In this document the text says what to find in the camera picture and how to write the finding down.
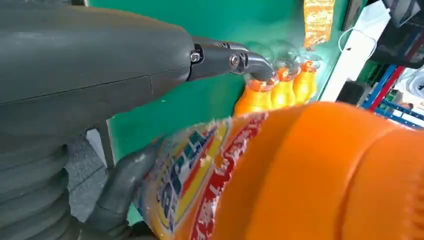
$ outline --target screw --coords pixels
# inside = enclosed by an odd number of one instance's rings
[[[233,67],[236,67],[237,65],[239,65],[240,62],[240,58],[238,55],[233,54],[229,57],[229,64]]]
[[[190,54],[190,61],[192,63],[196,63],[196,62],[200,61],[200,53],[197,52],[197,51],[191,52],[191,54]]]

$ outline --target robotic arm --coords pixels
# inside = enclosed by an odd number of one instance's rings
[[[186,81],[225,73],[251,73],[261,81],[275,75],[269,62],[238,43],[193,38],[141,15],[0,4],[0,236],[108,239],[71,217],[66,143]],[[129,156],[122,169],[135,170],[134,160],[154,160],[151,148]],[[138,168],[139,175],[147,166]],[[114,174],[125,181],[122,176]],[[125,192],[108,182],[103,195],[119,191]],[[127,200],[120,206],[100,200],[91,222],[123,220]],[[103,226],[109,236],[128,236],[122,222]]]

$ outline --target green backdrop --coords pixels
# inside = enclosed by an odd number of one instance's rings
[[[339,58],[337,47],[348,0],[336,0],[330,42],[316,47],[324,59],[317,76],[319,97]],[[192,36],[240,43],[283,39],[296,47],[304,40],[302,0],[89,0],[93,7],[142,14],[185,28]],[[161,99],[109,120],[115,159],[143,147],[157,136],[200,122],[230,116],[244,87],[241,76],[185,83]],[[130,222],[140,219],[134,210]]]

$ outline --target snack package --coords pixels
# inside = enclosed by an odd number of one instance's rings
[[[160,239],[211,236],[221,193],[266,117],[195,125],[158,140],[163,141],[159,157],[134,203]]]
[[[159,240],[421,239],[423,139],[329,102],[199,124],[157,140],[134,204]]]
[[[330,40],[335,0],[304,0],[305,39],[303,47],[312,48]]]

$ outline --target orange bottle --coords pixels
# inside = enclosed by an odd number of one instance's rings
[[[418,240],[423,140],[339,103],[227,118],[165,138],[134,202],[160,240]]]
[[[293,77],[296,75],[294,65],[286,60],[277,60],[277,76],[279,82],[271,90],[273,109],[291,107],[296,104],[296,95],[293,91]]]
[[[239,117],[248,113],[272,110],[271,89],[278,83],[278,78],[263,82],[246,74],[244,79],[246,86],[243,95],[234,106],[234,116]]]
[[[296,104],[307,103],[317,93],[317,70],[322,58],[311,53],[303,55],[303,58],[305,61],[300,65],[300,73],[293,82]]]

